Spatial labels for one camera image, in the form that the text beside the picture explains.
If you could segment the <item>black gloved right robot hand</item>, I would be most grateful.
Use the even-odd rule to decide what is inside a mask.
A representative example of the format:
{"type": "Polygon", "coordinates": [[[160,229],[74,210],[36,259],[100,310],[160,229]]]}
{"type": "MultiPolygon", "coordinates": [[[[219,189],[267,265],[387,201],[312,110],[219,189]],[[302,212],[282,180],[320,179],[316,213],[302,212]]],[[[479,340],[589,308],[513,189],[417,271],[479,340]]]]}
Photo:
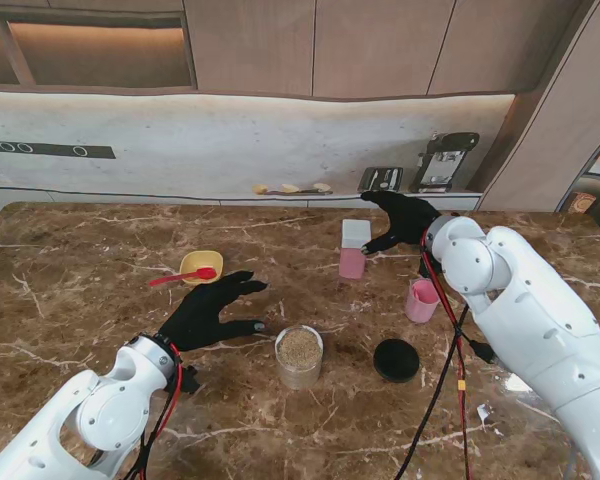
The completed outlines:
{"type": "Polygon", "coordinates": [[[396,192],[366,191],[361,199],[374,203],[389,219],[388,230],[361,248],[365,255],[389,250],[400,243],[418,245],[423,233],[441,216],[429,202],[396,192]]]}

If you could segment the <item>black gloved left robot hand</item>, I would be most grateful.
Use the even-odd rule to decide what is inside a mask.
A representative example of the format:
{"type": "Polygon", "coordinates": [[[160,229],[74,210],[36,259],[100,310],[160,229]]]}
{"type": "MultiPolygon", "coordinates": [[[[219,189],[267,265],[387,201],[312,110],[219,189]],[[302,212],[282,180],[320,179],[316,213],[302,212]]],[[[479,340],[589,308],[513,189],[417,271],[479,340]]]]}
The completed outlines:
{"type": "Polygon", "coordinates": [[[190,291],[178,308],[153,336],[164,345],[188,352],[234,338],[251,336],[265,328],[261,320],[220,322],[220,313],[241,296],[258,293],[267,284],[253,280],[251,271],[231,273],[211,284],[190,291]]]}

